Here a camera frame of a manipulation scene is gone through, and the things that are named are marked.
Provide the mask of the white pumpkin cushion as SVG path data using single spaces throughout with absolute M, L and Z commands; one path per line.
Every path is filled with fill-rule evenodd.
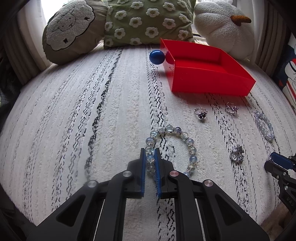
M 251 18 L 224 1 L 202 1 L 194 8 L 194 25 L 208 45 L 243 60 L 254 51 Z

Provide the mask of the grey curtain left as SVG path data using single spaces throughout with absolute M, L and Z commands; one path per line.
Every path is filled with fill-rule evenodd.
M 52 63 L 43 50 L 46 20 L 41 1 L 18 1 L 14 15 L 5 25 L 3 44 L 10 64 L 22 86 Z

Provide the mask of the grey curtain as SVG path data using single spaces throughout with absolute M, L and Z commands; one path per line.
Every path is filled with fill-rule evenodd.
M 252 1 L 254 51 L 251 61 L 273 75 L 285 43 L 287 24 L 269 1 Z
M 10 64 L 22 86 L 52 63 L 43 50 L 46 20 L 41 1 L 18 1 L 14 15 L 5 25 L 3 44 Z

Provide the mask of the round sheep cushion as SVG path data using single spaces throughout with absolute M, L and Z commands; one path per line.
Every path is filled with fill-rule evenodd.
M 62 6 L 43 31 L 46 58 L 63 65 L 92 51 L 104 38 L 107 11 L 103 1 L 70 1 Z

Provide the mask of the green flower pillow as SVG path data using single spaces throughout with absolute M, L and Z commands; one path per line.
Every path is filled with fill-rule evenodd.
M 196 1 L 105 1 L 104 48 L 159 44 L 160 39 L 193 41 Z

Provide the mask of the white black striped blanket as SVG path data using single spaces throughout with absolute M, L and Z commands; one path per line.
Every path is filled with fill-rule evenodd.
M 248 61 L 246 97 L 173 94 L 151 46 L 104 50 L 52 65 L 20 92 L 1 130 L 1 185 L 30 232 L 86 181 L 109 180 L 137 159 L 150 132 L 181 128 L 194 140 L 192 179 L 213 180 L 269 234 L 289 219 L 272 152 L 295 154 L 295 113 L 271 78 Z M 200 121 L 194 109 L 207 109 Z M 242 163 L 229 154 L 237 145 Z

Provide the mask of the grey curtain right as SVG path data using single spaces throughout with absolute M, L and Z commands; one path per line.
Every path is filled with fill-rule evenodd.
M 252 1 L 254 51 L 251 61 L 273 75 L 285 43 L 287 24 L 269 1 Z

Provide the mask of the red plastic tray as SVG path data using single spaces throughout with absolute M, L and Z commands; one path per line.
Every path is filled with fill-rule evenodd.
M 247 96 L 255 85 L 251 75 L 219 48 L 161 39 L 161 51 L 173 93 Z

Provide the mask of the silver ring blue crystal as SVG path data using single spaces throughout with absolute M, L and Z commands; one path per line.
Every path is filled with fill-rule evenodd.
M 234 147 L 229 154 L 229 158 L 234 163 L 242 163 L 244 159 L 243 147 L 241 145 Z

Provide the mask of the blue ball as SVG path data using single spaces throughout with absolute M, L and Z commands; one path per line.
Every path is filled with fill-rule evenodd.
M 149 54 L 149 60 L 155 65 L 163 64 L 165 59 L 165 54 L 161 50 L 153 50 Z

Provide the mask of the astronaut print pillow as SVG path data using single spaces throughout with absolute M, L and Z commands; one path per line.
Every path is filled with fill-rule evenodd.
M 284 46 L 277 73 L 278 85 L 295 111 L 295 36 Z

